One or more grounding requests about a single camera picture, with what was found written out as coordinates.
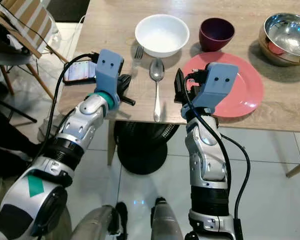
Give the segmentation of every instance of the black cable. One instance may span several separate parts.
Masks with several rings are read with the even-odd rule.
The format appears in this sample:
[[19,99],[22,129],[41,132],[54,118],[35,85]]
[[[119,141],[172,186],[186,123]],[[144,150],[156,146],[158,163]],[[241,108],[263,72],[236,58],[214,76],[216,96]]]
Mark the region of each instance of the black cable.
[[[1,3],[0,3],[0,5],[1,5],[1,7],[3,7],[5,10],[7,10],[16,20],[18,20],[20,23],[22,23],[25,27],[27,27],[29,30],[31,30],[32,32],[34,32],[35,34],[37,34],[38,36],[39,36],[39,38],[47,45],[47,46],[49,46],[49,44],[46,42],[46,40],[37,32],[37,31],[35,31],[35,30],[33,30],[31,27],[29,27],[29,26],[27,26],[23,21],[21,21],[19,18],[17,18],[15,15],[13,15],[12,14],[12,12],[9,10],[9,9],[7,9],[4,5],[2,5]],[[58,56],[58,54],[55,52],[55,50],[53,50],[52,49],[52,47],[50,47],[49,46],[49,50],[51,50],[53,53],[54,53],[54,55],[56,55],[57,57],[58,57],[58,59],[62,62],[62,63],[64,63],[64,61]]]
[[55,131],[55,135],[54,136],[57,136],[57,134],[59,133],[62,125],[65,123],[65,121],[68,119],[68,117],[70,116],[70,114],[72,114],[73,112],[75,111],[75,108],[73,108],[71,111],[69,111],[61,120],[61,122],[59,123],[59,126],[58,128],[56,129]]
[[186,101],[192,112],[194,113],[195,117],[199,120],[199,122],[209,131],[209,133],[215,138],[217,143],[219,144],[224,160],[225,160],[225,165],[226,165],[226,175],[227,175],[227,191],[228,191],[228,196],[230,193],[230,188],[231,188],[231,166],[230,166],[230,160],[226,151],[226,148],[224,146],[224,143],[221,141],[220,137],[215,133],[215,131],[206,123],[206,121],[199,115],[199,113],[196,111],[194,105],[192,104],[188,92],[187,92],[187,80],[189,79],[189,76],[186,76],[184,79],[184,93],[186,96]]
[[62,72],[60,73],[60,76],[59,76],[59,79],[58,81],[56,82],[56,86],[55,86],[55,91],[54,91],[54,96],[53,96],[53,100],[52,100],[52,105],[51,105],[51,110],[50,110],[50,115],[49,115],[49,120],[48,120],[48,124],[47,124],[47,128],[46,128],[46,133],[45,133],[45,137],[44,137],[44,141],[43,141],[43,144],[40,148],[40,150],[38,151],[37,155],[35,158],[37,158],[40,153],[42,152],[42,150],[45,148],[47,142],[48,142],[48,139],[49,139],[49,136],[50,136],[50,131],[51,131],[51,126],[52,126],[52,121],[53,121],[53,118],[54,118],[54,111],[55,111],[55,107],[56,107],[56,103],[57,103],[57,97],[58,97],[58,91],[59,91],[59,86],[60,86],[60,83],[62,81],[62,78],[64,77],[65,75],[65,72],[68,70],[68,68],[76,61],[78,61],[79,59],[82,59],[82,58],[93,58],[94,55],[97,55],[97,53],[86,53],[86,54],[81,54],[77,57],[75,57],[74,59],[72,59],[69,63],[67,63]]
[[221,134],[221,136],[230,141],[231,143],[233,143],[234,145],[236,145],[244,154],[245,156],[245,160],[246,160],[246,173],[245,173],[245,178],[243,180],[243,183],[242,183],[242,186],[240,188],[240,191],[238,193],[238,196],[236,197],[236,200],[235,200],[235,205],[234,205],[234,218],[235,219],[238,219],[238,208],[239,208],[239,203],[240,203],[240,199],[241,199],[241,196],[242,196],[242,193],[244,192],[245,190],[245,187],[247,185],[247,182],[248,182],[248,179],[249,179],[249,176],[250,176],[250,169],[251,169],[251,166],[250,166],[250,158],[246,152],[246,150],[239,144],[237,143],[235,140],[231,139],[230,137],[227,137],[223,134]]

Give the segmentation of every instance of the green stripe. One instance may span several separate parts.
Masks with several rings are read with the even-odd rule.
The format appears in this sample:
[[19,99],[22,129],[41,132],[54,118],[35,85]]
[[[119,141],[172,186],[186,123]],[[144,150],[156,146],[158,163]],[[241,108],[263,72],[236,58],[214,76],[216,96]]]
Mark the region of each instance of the green stripe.
[[41,178],[33,175],[28,175],[28,184],[30,198],[44,192],[44,184]]

